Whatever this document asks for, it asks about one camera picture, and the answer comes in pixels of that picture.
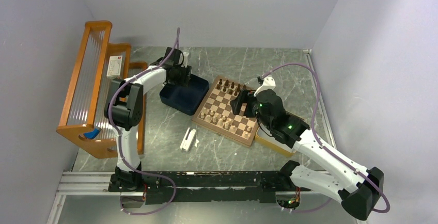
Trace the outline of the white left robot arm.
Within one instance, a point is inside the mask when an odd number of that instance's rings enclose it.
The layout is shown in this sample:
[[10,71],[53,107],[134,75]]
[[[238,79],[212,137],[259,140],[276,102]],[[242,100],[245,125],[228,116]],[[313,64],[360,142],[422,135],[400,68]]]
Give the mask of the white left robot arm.
[[191,69],[188,52],[168,47],[165,56],[144,71],[125,79],[111,80],[104,116],[116,136],[115,176],[128,190],[138,190],[143,184],[136,135],[144,114],[144,95],[161,84],[187,86]]

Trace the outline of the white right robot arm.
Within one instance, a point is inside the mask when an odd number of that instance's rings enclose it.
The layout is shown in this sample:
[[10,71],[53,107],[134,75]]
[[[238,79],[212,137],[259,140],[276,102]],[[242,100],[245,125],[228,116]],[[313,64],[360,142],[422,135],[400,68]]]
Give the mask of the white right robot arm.
[[272,90],[256,93],[241,90],[230,101],[233,114],[255,118],[278,142],[312,159],[325,173],[299,163],[281,169],[279,184],[285,190],[295,186],[317,191],[339,202],[352,217],[365,221],[383,196],[384,172],[370,169],[347,158],[315,134],[302,118],[287,112],[282,99]]

